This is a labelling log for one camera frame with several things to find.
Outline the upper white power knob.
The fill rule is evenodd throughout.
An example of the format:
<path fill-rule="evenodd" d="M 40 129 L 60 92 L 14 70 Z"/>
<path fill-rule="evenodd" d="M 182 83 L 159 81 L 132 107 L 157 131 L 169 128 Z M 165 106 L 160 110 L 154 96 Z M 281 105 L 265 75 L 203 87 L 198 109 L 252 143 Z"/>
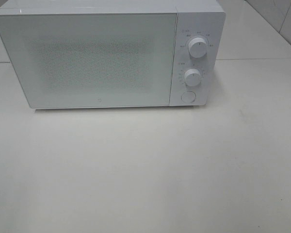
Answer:
<path fill-rule="evenodd" d="M 207 47 L 208 41 L 201 36 L 192 38 L 188 43 L 188 51 L 193 58 L 203 57 L 207 53 Z"/>

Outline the round white door button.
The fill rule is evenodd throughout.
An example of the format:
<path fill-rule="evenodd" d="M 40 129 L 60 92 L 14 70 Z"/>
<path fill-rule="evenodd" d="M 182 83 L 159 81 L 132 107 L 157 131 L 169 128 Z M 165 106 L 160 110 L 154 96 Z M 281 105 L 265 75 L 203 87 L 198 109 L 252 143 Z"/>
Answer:
<path fill-rule="evenodd" d="M 193 103 L 196 99 L 196 94 L 193 91 L 187 91 L 181 95 L 181 100 L 184 103 Z"/>

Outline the white microwave door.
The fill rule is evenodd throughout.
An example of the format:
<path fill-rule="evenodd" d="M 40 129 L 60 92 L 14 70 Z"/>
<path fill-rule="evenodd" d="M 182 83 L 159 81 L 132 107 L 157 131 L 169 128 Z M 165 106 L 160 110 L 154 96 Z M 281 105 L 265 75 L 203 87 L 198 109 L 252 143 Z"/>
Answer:
<path fill-rule="evenodd" d="M 33 109 L 169 104 L 176 14 L 0 16 Z"/>

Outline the white timer knob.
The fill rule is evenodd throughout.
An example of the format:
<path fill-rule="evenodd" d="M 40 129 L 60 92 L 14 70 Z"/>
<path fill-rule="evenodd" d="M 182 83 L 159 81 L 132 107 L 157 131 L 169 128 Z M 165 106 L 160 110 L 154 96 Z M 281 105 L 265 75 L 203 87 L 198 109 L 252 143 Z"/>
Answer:
<path fill-rule="evenodd" d="M 201 83 L 202 75 L 198 69 L 189 69 L 184 73 L 185 84 L 189 87 L 197 86 Z"/>

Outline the white microwave oven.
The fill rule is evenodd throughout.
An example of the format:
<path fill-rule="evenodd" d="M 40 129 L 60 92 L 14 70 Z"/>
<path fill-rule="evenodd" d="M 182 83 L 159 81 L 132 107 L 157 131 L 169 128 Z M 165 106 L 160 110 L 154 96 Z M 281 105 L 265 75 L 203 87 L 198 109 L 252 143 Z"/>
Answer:
<path fill-rule="evenodd" d="M 170 97 L 165 106 L 204 105 L 226 19 L 215 0 L 9 0 L 0 7 L 0 16 L 136 14 L 176 14 Z M 201 58 L 191 57 L 188 51 L 189 41 L 197 36 L 208 41 L 207 53 Z M 200 71 L 202 79 L 199 85 L 189 87 L 184 73 L 192 68 Z M 187 91 L 195 92 L 193 103 L 181 100 Z"/>

